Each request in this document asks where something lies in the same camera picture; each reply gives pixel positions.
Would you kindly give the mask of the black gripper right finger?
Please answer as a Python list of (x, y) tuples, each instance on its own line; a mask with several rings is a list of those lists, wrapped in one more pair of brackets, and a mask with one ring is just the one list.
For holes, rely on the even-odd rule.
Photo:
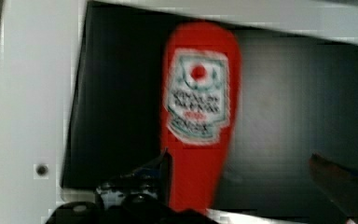
[(310, 177), (317, 188), (348, 218), (358, 224), (358, 170), (313, 153)]

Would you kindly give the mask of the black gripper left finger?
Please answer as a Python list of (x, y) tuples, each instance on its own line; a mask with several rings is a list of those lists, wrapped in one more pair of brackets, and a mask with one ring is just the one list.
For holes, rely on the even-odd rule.
[(104, 209), (122, 205), (127, 197), (146, 194), (167, 204), (170, 200), (172, 179), (172, 157), (165, 147), (151, 161), (124, 175), (114, 175), (102, 182), (95, 194), (100, 198)]

